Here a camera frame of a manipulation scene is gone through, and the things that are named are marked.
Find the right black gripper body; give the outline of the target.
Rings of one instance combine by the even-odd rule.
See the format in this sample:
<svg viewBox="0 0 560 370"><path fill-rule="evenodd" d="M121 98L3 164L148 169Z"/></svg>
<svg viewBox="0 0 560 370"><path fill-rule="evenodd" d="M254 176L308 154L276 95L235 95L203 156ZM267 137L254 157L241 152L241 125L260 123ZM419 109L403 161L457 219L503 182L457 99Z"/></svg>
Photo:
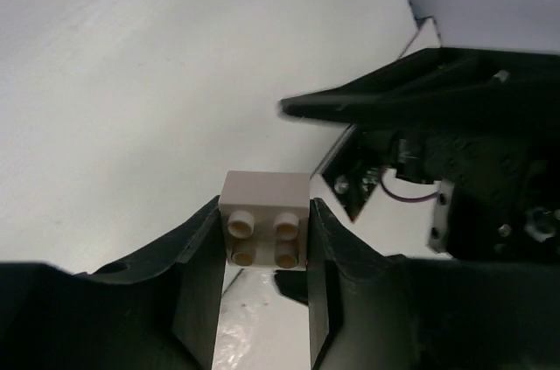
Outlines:
<svg viewBox="0 0 560 370"><path fill-rule="evenodd" d="M502 67L467 90L458 125L361 125L424 138L426 169L453 182L559 174L559 57L502 51Z"/></svg>

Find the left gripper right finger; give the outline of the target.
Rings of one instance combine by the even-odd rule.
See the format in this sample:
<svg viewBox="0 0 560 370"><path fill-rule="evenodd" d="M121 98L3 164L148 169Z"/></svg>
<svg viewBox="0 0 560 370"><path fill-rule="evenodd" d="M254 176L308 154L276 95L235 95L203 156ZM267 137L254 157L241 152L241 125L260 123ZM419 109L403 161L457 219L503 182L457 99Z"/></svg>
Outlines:
<svg viewBox="0 0 560 370"><path fill-rule="evenodd" d="M314 369L415 369L403 255L385 256L311 201L308 304Z"/></svg>

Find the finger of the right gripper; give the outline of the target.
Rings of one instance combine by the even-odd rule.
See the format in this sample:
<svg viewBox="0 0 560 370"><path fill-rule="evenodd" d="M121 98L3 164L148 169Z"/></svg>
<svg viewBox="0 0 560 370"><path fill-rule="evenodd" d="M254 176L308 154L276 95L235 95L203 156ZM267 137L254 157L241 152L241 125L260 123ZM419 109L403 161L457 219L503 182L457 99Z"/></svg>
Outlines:
<svg viewBox="0 0 560 370"><path fill-rule="evenodd" d="M305 307L309 305L306 271L276 270L273 273L273 281L282 297Z"/></svg>
<svg viewBox="0 0 560 370"><path fill-rule="evenodd" d="M458 125L477 87L502 67L503 52L427 48L339 87L283 98L283 115L360 125Z"/></svg>

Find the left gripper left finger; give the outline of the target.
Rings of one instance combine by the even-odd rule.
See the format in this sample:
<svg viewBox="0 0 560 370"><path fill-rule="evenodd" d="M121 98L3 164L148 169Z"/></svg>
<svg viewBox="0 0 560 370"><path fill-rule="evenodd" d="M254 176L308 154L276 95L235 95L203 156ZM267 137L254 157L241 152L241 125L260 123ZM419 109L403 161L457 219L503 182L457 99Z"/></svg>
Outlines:
<svg viewBox="0 0 560 370"><path fill-rule="evenodd" d="M217 198L185 223L89 275L118 296L118 353L106 368L209 369L220 312L226 249Z"/></svg>

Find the white square lego brick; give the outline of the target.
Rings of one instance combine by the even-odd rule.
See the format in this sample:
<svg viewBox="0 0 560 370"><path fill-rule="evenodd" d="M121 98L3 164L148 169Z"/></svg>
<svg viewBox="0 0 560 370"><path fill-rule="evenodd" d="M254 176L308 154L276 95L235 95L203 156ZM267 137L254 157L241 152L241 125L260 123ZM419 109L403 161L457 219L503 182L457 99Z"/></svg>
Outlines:
<svg viewBox="0 0 560 370"><path fill-rule="evenodd" d="M219 197L228 263L306 270L310 201L308 173L229 171Z"/></svg>

